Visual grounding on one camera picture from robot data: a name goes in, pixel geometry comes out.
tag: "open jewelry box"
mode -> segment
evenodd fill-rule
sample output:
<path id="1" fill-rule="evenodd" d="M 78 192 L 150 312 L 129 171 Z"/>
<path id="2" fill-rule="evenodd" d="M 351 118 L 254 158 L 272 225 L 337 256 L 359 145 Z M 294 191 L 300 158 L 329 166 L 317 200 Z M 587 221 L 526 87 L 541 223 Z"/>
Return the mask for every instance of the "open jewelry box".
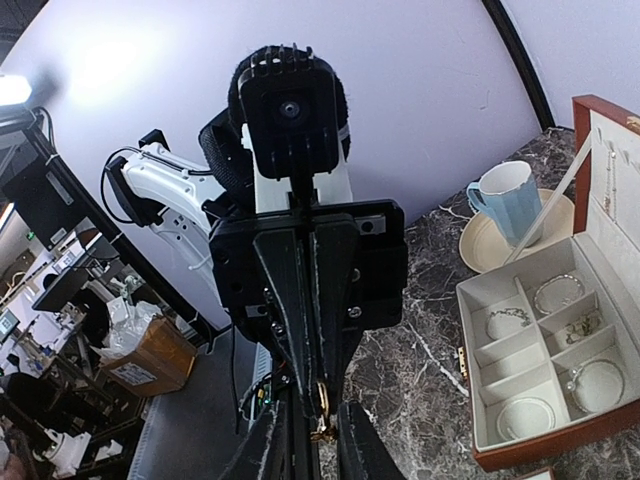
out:
<path id="1" fill-rule="evenodd" d="M 640 119 L 594 96 L 574 112 L 579 146 L 591 142 L 579 233 L 457 287 L 473 452 L 487 471 L 640 421 Z"/>

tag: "plastic bag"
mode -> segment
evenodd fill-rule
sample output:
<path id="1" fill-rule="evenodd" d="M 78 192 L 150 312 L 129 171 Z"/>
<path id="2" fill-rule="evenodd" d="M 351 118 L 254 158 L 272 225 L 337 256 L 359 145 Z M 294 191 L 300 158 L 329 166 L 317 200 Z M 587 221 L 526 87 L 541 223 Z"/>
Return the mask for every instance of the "plastic bag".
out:
<path id="1" fill-rule="evenodd" d="M 103 361 L 111 362 L 126 357 L 133 352 L 153 317 L 161 315 L 160 308 L 147 302 L 138 302 L 135 307 L 128 305 L 122 297 L 107 304 L 111 317 L 111 330 L 105 340 L 107 348 L 95 349 Z"/>

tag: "blue mug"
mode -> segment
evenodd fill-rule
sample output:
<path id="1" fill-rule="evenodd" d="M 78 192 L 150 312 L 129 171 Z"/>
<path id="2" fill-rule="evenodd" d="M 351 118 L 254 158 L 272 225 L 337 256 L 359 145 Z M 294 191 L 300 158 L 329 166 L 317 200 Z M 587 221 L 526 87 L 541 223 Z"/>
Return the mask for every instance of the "blue mug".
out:
<path id="1" fill-rule="evenodd" d="M 527 162 L 506 162 L 493 167 L 479 182 L 467 187 L 471 205 L 491 218 L 507 243 L 516 247 L 534 222 L 542 203 Z M 526 245 L 542 236 L 542 226 Z"/>

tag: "white wall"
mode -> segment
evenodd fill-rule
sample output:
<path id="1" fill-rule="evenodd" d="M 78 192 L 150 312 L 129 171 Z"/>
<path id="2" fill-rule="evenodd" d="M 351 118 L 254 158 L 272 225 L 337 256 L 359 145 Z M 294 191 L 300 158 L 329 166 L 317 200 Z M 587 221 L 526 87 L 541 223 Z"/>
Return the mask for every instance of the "white wall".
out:
<path id="1" fill-rule="evenodd" d="M 576 95 L 599 95 L 640 112 L 640 2 L 502 1 L 558 125 L 573 127 Z"/>
<path id="2" fill-rule="evenodd" d="M 152 128 L 204 164 L 197 134 L 225 107 L 236 64 L 291 42 L 311 45 L 346 86 L 356 198 L 394 198 L 409 220 L 538 133 L 500 37 L 471 0 L 56 0 L 3 69 L 58 83 L 48 105 L 58 149 L 97 198 L 107 155 Z M 226 323 L 175 253 L 150 232 L 124 231 L 187 300 Z"/>

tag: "marble tabletop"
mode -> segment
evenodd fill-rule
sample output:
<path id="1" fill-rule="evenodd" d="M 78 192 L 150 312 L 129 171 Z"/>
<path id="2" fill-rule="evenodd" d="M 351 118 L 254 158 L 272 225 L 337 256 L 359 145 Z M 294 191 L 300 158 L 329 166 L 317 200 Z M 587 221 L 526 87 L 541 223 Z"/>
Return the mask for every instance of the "marble tabletop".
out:
<path id="1" fill-rule="evenodd" d="M 574 152 L 572 131 L 550 129 L 508 160 L 525 160 L 539 187 L 555 188 Z M 567 193 L 573 197 L 573 187 Z M 400 325 L 366 332 L 347 371 L 345 399 L 370 414 L 409 480 L 512 479 L 548 465 L 561 479 L 640 478 L 640 427 L 558 457 L 485 473 L 471 456 L 469 392 L 458 368 L 463 345 L 455 286 L 474 275 L 458 241 L 472 212 L 464 192 L 406 231 L 409 280 Z M 321 451 L 324 464 L 335 453 Z M 335 473 L 325 470 L 325 478 Z"/>

